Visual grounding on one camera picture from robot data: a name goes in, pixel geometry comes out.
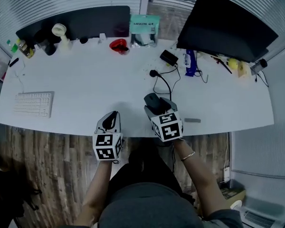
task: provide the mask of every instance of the bracelet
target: bracelet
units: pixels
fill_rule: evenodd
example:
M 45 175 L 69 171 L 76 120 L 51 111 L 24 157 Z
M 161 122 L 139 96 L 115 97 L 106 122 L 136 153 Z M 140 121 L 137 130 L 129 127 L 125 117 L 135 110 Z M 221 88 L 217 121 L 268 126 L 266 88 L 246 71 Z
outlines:
M 195 151 L 193 151 L 193 153 L 187 155 L 185 158 L 181 159 L 181 161 L 183 162 L 185 159 L 191 157 L 191 156 L 194 155 L 194 154 L 195 154 Z

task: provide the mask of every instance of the black pants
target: black pants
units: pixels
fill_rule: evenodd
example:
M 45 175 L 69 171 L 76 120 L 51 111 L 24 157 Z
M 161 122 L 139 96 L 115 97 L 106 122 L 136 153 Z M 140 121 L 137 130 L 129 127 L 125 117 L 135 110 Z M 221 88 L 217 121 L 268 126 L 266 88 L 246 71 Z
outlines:
M 155 182 L 167 186 L 190 203 L 194 203 L 191 195 L 182 192 L 174 174 L 159 156 L 155 146 L 144 146 L 130 154 L 129 163 L 110 180 L 108 197 L 119 189 L 139 182 Z

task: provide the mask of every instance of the teal package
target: teal package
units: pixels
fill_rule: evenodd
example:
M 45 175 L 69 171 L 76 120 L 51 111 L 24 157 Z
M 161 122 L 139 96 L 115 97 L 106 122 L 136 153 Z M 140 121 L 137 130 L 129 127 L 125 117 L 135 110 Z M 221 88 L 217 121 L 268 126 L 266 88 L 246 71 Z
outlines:
M 130 21 L 131 47 L 155 47 L 159 24 L 159 16 L 132 15 Z

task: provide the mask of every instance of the computer monitor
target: computer monitor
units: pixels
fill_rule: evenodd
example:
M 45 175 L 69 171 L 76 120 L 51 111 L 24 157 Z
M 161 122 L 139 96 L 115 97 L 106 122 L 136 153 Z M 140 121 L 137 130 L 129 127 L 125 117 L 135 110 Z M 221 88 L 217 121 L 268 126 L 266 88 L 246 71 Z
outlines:
M 255 62 L 277 37 L 264 22 L 229 0 L 196 0 L 177 48 Z

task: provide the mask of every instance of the white desk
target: white desk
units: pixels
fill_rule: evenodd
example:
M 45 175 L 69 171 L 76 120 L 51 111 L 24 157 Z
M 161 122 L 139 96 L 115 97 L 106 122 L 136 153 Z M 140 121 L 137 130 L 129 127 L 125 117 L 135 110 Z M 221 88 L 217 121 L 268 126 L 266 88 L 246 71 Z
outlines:
M 205 84 L 199 77 L 185 76 L 181 57 L 184 50 L 170 50 L 172 41 L 160 40 L 155 49 L 131 48 L 128 55 L 121 56 L 109 48 L 113 40 L 96 47 L 76 41 L 68 55 L 57 51 L 47 56 L 37 51 L 31 59 L 24 58 L 25 68 L 19 60 L 8 69 L 3 83 L 0 123 L 45 132 L 92 135 L 97 121 L 117 110 L 124 136 L 154 137 L 143 98 L 152 92 L 155 82 L 149 71 L 171 70 L 159 58 L 164 49 L 179 57 L 181 80 L 173 90 L 172 101 L 182 119 L 201 119 L 201 123 L 184 123 L 184 135 L 231 132 L 274 123 L 269 92 L 261 80 L 255 83 L 254 78 L 238 79 L 213 59 L 201 57 L 198 66 L 204 76 L 209 75 Z M 15 72 L 24 92 L 55 92 L 51 118 L 14 114 L 14 98 L 21 93 Z M 175 71 L 164 77 L 172 86 L 178 74 Z M 161 79 L 156 88 L 168 91 Z

